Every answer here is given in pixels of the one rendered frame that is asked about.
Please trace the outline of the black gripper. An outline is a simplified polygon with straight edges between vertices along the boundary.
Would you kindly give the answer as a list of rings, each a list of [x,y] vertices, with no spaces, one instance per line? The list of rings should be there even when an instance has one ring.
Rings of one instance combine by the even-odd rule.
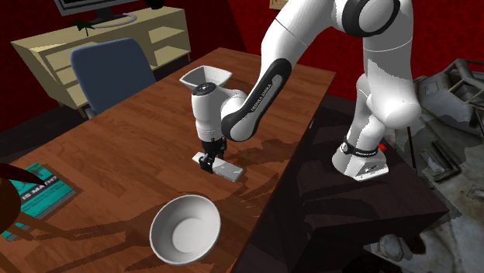
[[[212,174],[214,158],[218,157],[223,159],[224,152],[227,148],[226,138],[221,137],[218,140],[212,138],[211,142],[202,141],[202,147],[205,154],[199,158],[200,168]]]

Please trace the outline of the white flat remote control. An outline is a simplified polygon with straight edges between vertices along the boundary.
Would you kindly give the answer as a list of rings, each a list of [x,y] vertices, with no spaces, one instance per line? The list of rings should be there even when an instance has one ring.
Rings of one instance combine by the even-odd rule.
[[[226,178],[232,182],[236,182],[237,179],[244,173],[244,169],[216,157],[212,164],[212,173]]]

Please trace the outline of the white round bowl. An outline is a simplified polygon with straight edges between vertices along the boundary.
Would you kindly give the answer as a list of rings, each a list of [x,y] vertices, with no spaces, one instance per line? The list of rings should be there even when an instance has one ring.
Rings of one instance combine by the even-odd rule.
[[[221,218],[215,204],[200,195],[183,195],[164,205],[150,226],[150,246],[171,265],[203,259],[215,246]]]

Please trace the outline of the brown wooden desk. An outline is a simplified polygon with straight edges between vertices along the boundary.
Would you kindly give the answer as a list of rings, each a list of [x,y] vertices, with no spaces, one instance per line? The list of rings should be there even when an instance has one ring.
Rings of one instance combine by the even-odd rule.
[[[76,240],[40,230],[31,241],[0,238],[0,254],[20,273],[235,273],[334,72],[295,66],[256,134],[229,143],[226,160],[244,169],[237,182],[193,161],[202,147],[181,76],[167,76],[17,160],[21,168],[42,164],[77,190],[48,218]],[[179,267],[157,258],[149,231],[159,209],[184,194],[211,199],[222,226],[208,256]]]

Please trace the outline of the white square flared vase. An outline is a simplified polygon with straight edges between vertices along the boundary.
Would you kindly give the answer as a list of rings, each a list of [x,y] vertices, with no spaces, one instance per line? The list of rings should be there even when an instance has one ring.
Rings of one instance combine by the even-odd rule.
[[[190,90],[193,90],[198,85],[206,82],[212,82],[217,86],[224,86],[232,75],[233,73],[230,71],[202,65],[183,75],[179,81]]]

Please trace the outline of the blue chair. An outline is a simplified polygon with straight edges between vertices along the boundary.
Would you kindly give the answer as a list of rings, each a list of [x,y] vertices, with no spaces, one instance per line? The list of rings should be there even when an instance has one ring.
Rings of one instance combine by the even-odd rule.
[[[74,49],[70,61],[88,101],[85,111],[90,119],[156,82],[140,45],[132,38]]]

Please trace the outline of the dark robot stand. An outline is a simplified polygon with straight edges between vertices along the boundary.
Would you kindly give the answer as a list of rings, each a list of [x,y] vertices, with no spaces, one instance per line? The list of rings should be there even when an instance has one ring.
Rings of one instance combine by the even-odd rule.
[[[355,181],[334,168],[354,106],[324,97],[233,273],[341,273],[365,245],[416,237],[448,212],[391,146],[386,175]]]

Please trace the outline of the beige shelf cabinet with monitor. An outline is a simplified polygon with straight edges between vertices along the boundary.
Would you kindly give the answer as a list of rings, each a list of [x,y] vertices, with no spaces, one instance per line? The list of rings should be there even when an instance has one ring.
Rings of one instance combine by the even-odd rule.
[[[77,109],[86,117],[87,99],[71,68],[73,49],[130,37],[142,48],[152,70],[180,57],[190,57],[185,11],[163,7],[141,9],[136,20],[116,19],[91,29],[89,34],[75,26],[12,42],[44,91],[60,105]]]

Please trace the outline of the teal book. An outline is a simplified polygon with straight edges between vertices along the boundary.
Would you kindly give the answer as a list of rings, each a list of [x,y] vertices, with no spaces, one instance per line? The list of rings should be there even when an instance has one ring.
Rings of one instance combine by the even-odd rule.
[[[11,180],[11,183],[15,186],[20,195],[21,211],[27,215],[42,220],[42,218],[48,213],[52,212],[60,204],[67,201],[75,194],[75,190],[72,187],[38,163],[35,163],[24,170],[34,174],[45,183],[45,185],[36,185],[33,183]],[[22,223],[16,223],[16,226],[25,231],[31,227]],[[8,241],[17,238],[16,235],[9,231],[3,232],[1,236]]]

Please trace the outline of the dark brown wooden chair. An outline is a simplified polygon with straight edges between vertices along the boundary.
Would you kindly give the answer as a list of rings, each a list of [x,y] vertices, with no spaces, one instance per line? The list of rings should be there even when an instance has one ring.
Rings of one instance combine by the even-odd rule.
[[[0,163],[0,235],[5,231],[9,231],[17,237],[25,240],[33,240],[34,236],[32,234],[16,226],[16,223],[22,223],[67,240],[76,239],[74,234],[66,230],[62,230],[41,219],[23,213],[21,211],[20,195],[11,183],[11,180],[45,185],[43,180],[22,168]]]

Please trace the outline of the grey metal frame debris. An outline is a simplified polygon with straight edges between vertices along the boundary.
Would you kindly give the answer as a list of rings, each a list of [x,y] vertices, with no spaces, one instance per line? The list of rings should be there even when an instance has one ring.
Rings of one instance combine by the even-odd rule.
[[[415,79],[421,117],[385,136],[448,208],[420,234],[424,254],[388,237],[366,247],[403,273],[484,273],[484,62],[470,64]]]

